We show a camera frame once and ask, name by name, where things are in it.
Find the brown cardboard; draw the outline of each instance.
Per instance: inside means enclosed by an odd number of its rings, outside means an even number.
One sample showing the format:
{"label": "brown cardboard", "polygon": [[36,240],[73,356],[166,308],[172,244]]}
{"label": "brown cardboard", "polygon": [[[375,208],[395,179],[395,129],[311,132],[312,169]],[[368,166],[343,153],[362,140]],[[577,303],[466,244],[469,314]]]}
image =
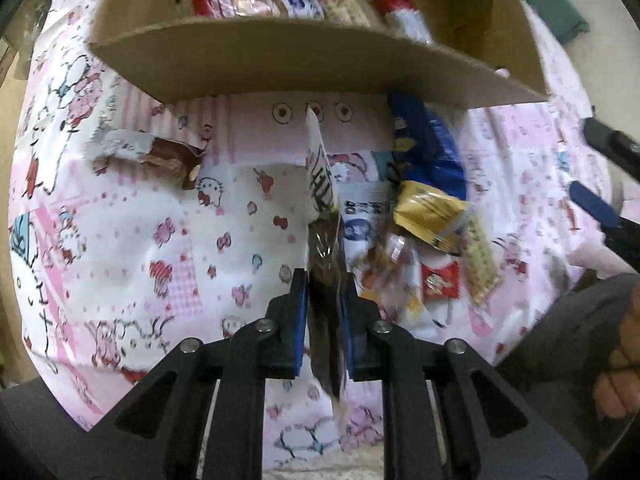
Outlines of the brown cardboard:
{"label": "brown cardboard", "polygon": [[[90,48],[163,103],[251,91],[405,88],[462,108],[539,102],[546,87],[519,0],[414,0],[437,44],[287,18],[195,17],[192,0],[103,0]],[[510,78],[494,73],[507,68]]]}

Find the tablecloth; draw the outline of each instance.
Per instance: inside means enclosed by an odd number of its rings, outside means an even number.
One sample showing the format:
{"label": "tablecloth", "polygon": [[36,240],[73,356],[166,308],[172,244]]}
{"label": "tablecloth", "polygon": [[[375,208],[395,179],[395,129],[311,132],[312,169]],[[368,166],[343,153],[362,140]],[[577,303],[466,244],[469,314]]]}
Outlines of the tablecloth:
{"label": "tablecloth", "polygon": [[[86,49],[99,1],[53,1],[33,54],[8,211],[24,344],[87,429],[183,338],[232,336],[287,292],[306,263],[307,105],[347,170],[341,185],[378,179],[375,154],[393,138],[384,96],[268,92],[164,106]],[[544,23],[527,16],[550,101],[439,107],[502,283],[479,308],[463,287],[459,300],[399,317],[435,342],[464,338],[490,362],[579,276],[566,256],[596,224],[570,203],[568,184],[611,193],[606,163],[580,131],[591,107],[578,75]],[[87,160],[87,142],[105,127],[196,145],[210,137],[196,189],[132,162]],[[345,404],[338,424],[306,356],[297,380],[268,381],[265,467],[380,442],[380,385],[349,383]]]}

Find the silver bolt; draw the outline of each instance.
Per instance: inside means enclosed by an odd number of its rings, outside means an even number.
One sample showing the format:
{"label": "silver bolt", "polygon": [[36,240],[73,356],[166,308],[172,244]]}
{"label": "silver bolt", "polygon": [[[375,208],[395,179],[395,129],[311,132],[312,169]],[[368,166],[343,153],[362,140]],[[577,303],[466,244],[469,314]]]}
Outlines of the silver bolt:
{"label": "silver bolt", "polygon": [[272,330],[275,330],[276,323],[273,319],[263,317],[255,322],[255,328],[258,332],[271,332]]}
{"label": "silver bolt", "polygon": [[374,332],[377,332],[379,334],[388,334],[389,332],[391,332],[392,329],[392,325],[391,323],[384,321],[382,319],[377,320],[374,324],[373,324],[373,330]]}
{"label": "silver bolt", "polygon": [[461,355],[466,352],[466,343],[462,339],[449,339],[447,341],[447,350],[452,354]]}
{"label": "silver bolt", "polygon": [[187,339],[183,339],[180,342],[180,350],[182,350],[185,354],[193,354],[195,351],[200,348],[200,340],[194,337],[188,337]]}

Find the beige floor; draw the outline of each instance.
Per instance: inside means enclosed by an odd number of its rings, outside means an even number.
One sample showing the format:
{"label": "beige floor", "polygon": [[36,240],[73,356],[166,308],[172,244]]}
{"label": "beige floor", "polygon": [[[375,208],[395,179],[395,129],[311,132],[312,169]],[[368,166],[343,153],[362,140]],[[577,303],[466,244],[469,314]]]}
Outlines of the beige floor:
{"label": "beige floor", "polygon": [[[578,69],[601,120],[640,139],[640,31],[620,0],[573,0],[591,23],[567,52]],[[0,203],[7,201],[7,182],[25,83],[12,71],[0,88]],[[20,341],[8,241],[0,237],[0,351],[7,361],[8,378],[34,375]]]}

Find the green mat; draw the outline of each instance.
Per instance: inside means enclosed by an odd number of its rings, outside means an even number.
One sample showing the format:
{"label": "green mat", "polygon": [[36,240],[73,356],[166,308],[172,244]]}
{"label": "green mat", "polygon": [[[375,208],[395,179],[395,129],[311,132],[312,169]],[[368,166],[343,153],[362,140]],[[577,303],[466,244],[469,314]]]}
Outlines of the green mat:
{"label": "green mat", "polygon": [[589,31],[589,23],[570,0],[525,0],[535,9],[561,44],[569,43],[580,32]]}

